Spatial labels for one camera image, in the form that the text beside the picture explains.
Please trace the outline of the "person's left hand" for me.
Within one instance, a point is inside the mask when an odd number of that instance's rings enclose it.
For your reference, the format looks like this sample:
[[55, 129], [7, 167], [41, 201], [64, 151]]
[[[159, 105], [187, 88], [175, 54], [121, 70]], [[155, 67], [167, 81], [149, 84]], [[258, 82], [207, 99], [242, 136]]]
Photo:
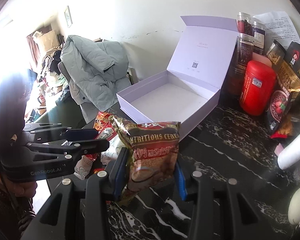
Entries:
[[0, 189], [16, 197], [33, 198], [36, 194], [37, 182], [18, 184], [10, 181], [4, 174], [0, 173]]

